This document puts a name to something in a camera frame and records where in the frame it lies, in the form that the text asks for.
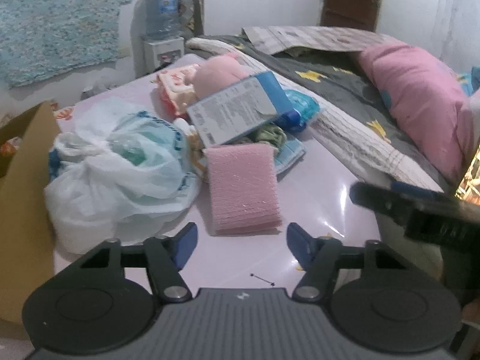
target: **water bottle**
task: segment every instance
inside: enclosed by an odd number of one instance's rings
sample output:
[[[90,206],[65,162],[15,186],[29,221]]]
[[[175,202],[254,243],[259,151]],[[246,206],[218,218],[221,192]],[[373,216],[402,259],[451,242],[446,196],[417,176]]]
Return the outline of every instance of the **water bottle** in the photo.
[[[274,123],[290,133],[302,132],[307,124],[320,112],[320,105],[310,96],[291,89],[285,90],[292,102],[293,110],[280,116]]]
[[[145,0],[145,5],[149,40],[162,41],[180,35],[178,0]]]

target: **gray blanket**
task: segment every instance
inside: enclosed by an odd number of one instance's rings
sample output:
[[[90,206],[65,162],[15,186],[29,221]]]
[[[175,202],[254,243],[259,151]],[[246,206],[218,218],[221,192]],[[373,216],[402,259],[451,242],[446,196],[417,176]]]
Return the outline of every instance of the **gray blanket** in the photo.
[[[450,185],[426,159],[410,137],[397,127],[378,90],[355,67],[346,53],[308,50],[296,57],[287,52],[268,55],[255,49],[246,38],[229,35],[205,38],[217,39],[236,46],[269,69],[317,93],[364,125],[376,120],[392,146],[416,161],[445,192],[451,192],[456,188]],[[194,52],[204,58],[211,56],[208,52],[200,50],[187,52]]]

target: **pink pillow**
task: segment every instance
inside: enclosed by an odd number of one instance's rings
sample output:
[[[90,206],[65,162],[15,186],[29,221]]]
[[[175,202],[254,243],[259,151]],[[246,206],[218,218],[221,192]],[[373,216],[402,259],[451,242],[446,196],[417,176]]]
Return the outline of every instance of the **pink pillow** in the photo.
[[[464,117],[465,137],[459,140],[458,114],[468,98],[453,71],[427,51],[403,42],[370,47],[360,53],[359,62],[398,127],[447,179],[458,181],[469,150],[466,137],[473,128]]]

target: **metal screw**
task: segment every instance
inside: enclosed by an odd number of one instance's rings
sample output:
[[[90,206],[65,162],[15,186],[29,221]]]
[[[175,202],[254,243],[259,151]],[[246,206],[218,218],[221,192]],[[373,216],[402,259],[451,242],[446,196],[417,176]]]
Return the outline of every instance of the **metal screw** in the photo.
[[[302,286],[295,290],[297,295],[304,299],[313,299],[320,295],[320,291],[312,286]]]
[[[180,286],[171,286],[165,288],[163,293],[170,299],[180,299],[188,294],[188,291],[185,287]]]

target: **pink sponge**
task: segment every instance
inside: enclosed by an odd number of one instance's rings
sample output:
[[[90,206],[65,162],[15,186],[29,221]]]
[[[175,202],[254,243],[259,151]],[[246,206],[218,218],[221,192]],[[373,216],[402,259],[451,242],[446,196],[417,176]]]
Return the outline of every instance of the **pink sponge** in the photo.
[[[213,227],[217,234],[248,233],[280,226],[273,147],[228,145],[205,151]]]

